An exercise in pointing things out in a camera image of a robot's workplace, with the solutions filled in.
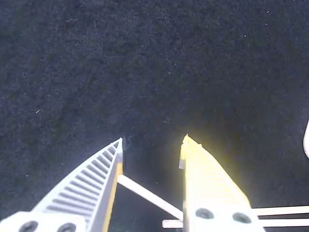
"carpet fiber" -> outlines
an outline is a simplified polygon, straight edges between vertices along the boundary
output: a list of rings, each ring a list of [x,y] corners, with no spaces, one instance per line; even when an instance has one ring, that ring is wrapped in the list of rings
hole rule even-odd
[[[126,174],[181,208],[186,133],[253,207],[309,205],[308,12],[304,0],[0,1],[0,218],[120,136]],[[167,218],[119,187],[110,231]]]

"floor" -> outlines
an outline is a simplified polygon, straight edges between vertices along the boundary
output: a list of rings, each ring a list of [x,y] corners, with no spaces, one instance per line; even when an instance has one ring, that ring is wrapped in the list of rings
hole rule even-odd
[[[0,218],[121,136],[125,173],[181,208],[187,133],[253,207],[309,205],[308,11],[304,0],[0,1]],[[110,231],[161,231],[167,218],[120,187]]]

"white plastic bar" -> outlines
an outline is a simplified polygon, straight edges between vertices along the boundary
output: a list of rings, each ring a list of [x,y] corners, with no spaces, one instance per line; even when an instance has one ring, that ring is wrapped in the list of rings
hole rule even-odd
[[[309,218],[302,219],[260,219],[263,227],[309,226]]]
[[[309,213],[309,206],[256,208],[256,209],[252,209],[252,210],[258,216],[284,215],[284,214],[307,214],[307,213]]]
[[[169,214],[173,215],[174,217],[183,220],[183,212],[181,210],[177,209],[170,203],[164,201],[162,198],[156,196],[149,190],[145,189],[143,186],[131,180],[130,178],[124,175],[119,175],[117,181],[122,186],[140,195],[142,198],[150,201],[152,204],[155,204],[156,206],[168,212]]]
[[[304,151],[306,156],[309,158],[309,120],[305,130],[304,141],[303,141]]]
[[[166,219],[162,221],[162,228],[164,229],[175,229],[175,228],[182,228],[183,222],[180,220],[170,220]]]
[[[263,227],[299,227],[309,226],[309,218],[304,219],[260,219]],[[162,227],[165,229],[182,228],[183,222],[180,220],[163,220]]]

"screw hole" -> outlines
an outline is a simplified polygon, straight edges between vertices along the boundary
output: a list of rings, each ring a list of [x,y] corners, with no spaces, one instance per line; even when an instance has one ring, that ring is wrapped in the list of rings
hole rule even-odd
[[[195,215],[197,217],[204,218],[204,219],[213,219],[214,218],[214,215],[213,215],[213,213],[210,210],[203,209],[203,208],[198,209],[195,212]]]
[[[243,213],[234,213],[233,214],[233,219],[235,221],[238,221],[238,222],[241,222],[241,223],[245,223],[245,224],[251,223],[251,219],[247,215],[245,215]]]
[[[36,221],[26,222],[21,226],[19,232],[34,232],[38,227],[38,223]]]
[[[76,226],[72,223],[66,223],[59,227],[57,232],[75,232]]]

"white object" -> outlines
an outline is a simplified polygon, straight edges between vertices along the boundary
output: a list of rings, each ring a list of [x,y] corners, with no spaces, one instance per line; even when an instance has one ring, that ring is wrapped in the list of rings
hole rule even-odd
[[[303,141],[304,151],[306,156],[309,158],[309,120],[305,130],[304,141]]]
[[[123,161],[122,155],[120,138],[69,173],[32,212],[80,215],[86,221],[86,232],[101,231],[116,166]]]
[[[72,214],[48,214],[41,212],[17,212],[0,223],[1,232],[85,232],[83,216]]]
[[[158,206],[159,208],[173,215],[174,217],[180,220],[183,220],[183,212],[181,210],[177,209],[175,206],[171,205],[170,203],[164,201],[162,198],[153,194],[152,192],[150,192],[143,186],[129,179],[128,177],[124,175],[119,175],[117,182],[121,184],[122,186],[126,187],[127,189],[131,190],[132,192],[150,201],[152,204]]]
[[[246,205],[218,205],[196,202],[187,211],[190,215],[189,232],[264,232],[263,226]]]
[[[284,215],[284,214],[307,214],[309,213],[309,206],[256,208],[256,209],[253,209],[253,211],[258,216]]]
[[[302,219],[260,219],[263,227],[299,227],[309,226],[309,218]],[[162,227],[166,229],[182,228],[183,222],[180,220],[163,220]]]

